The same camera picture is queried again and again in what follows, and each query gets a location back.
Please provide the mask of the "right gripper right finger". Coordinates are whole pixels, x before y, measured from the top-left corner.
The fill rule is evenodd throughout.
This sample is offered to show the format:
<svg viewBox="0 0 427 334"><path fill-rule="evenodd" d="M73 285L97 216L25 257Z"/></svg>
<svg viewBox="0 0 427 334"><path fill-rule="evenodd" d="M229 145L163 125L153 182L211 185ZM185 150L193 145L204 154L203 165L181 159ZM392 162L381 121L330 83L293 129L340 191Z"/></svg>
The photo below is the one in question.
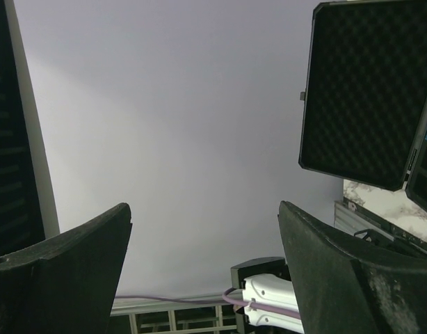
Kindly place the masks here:
<svg viewBox="0 0 427 334"><path fill-rule="evenodd" d="M427 333L427 260L351 236L282 201L278 221L306 333Z"/></svg>

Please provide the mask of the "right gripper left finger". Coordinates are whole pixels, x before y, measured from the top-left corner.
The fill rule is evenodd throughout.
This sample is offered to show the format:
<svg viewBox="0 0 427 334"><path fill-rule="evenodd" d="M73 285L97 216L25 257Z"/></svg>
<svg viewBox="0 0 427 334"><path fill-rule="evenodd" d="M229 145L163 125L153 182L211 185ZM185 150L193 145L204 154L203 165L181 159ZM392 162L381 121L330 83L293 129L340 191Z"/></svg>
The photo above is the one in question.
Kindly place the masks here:
<svg viewBox="0 0 427 334"><path fill-rule="evenodd" d="M120 203L0 257L0 333L105 333L131 235Z"/></svg>

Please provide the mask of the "black foam-lined poker case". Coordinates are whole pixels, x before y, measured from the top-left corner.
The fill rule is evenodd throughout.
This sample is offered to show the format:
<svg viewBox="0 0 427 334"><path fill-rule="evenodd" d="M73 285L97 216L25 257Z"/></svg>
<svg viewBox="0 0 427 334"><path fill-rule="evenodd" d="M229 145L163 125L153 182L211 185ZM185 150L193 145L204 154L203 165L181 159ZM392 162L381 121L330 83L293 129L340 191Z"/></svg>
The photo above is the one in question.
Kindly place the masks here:
<svg viewBox="0 0 427 334"><path fill-rule="evenodd" d="M301 98L302 168L427 212L427 1L320 3Z"/></svg>

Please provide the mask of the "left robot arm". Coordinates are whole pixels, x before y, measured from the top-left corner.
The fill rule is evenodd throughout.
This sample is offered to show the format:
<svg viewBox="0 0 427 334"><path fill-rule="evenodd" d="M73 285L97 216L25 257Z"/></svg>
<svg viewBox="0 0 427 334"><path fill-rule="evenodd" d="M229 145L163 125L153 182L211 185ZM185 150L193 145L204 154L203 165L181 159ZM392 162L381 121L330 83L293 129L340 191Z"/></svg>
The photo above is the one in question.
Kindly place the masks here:
<svg viewBox="0 0 427 334"><path fill-rule="evenodd" d="M231 267L223 300L236 310L238 333L303 333L289 269L283 257L260 257Z"/></svg>

